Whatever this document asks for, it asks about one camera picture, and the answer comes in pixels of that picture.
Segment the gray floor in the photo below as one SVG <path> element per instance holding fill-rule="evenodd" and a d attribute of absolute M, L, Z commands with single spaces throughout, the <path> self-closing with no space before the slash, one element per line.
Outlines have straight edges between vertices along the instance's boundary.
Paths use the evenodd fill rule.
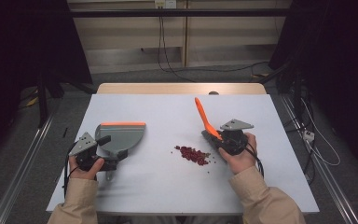
<path fill-rule="evenodd" d="M 228 70 L 243 67 L 244 65 L 224 65 L 208 67 L 208 69 Z M 255 66 L 253 70 L 254 74 L 270 71 L 264 64 Z M 192 70 L 177 72 L 176 75 L 191 78 L 197 82 L 248 82 L 251 79 L 251 69 L 232 72 Z M 93 80 L 94 85 L 91 86 L 92 88 L 97 88 L 103 82 L 183 82 L 181 78 L 173 73 L 160 70 L 132 72 L 121 70 L 118 73 L 93 74 Z M 34 159 L 32 169 L 25 178 L 16 202 L 7 216 L 7 223 L 46 223 L 48 220 L 49 213 L 45 210 L 56 186 L 55 180 L 61 173 L 67 147 L 75 140 L 77 130 L 90 101 L 90 96 L 86 93 L 66 84 L 63 84 L 63 87 L 65 95 L 62 99 L 48 99 L 48 107 L 51 109 L 57 105 L 58 111 L 48 130 L 46 139 Z M 271 95 L 282 123 L 290 120 L 282 104 L 281 96 L 276 92 L 273 81 L 266 85 L 266 90 Z M 313 109 L 318 128 L 329 142 L 335 146 L 341 158 L 341 164 L 330 167 L 330 170 L 350 200 L 358 217 L 358 160 L 352 156 L 345 141 L 334 135 L 328 119 L 324 116 L 323 111 L 318 108 L 317 102 L 313 105 Z M 37 124 L 37 105 L 19 109 L 13 124 L 0 144 L 0 200 L 34 139 Z M 304 166 L 307 154 L 298 133 L 288 133 L 288 137 L 300 164 Z M 324 154 L 324 157 L 329 161 L 333 161 L 336 157 L 322 138 L 317 135 L 316 140 L 317 146 Z M 306 215 L 308 223 L 346 223 L 320 174 L 316 174 L 316 178 L 310 188 L 317 204 L 320 206 L 321 212 Z M 107 216 L 101 216 L 100 222 L 114 223 L 113 219 Z"/>

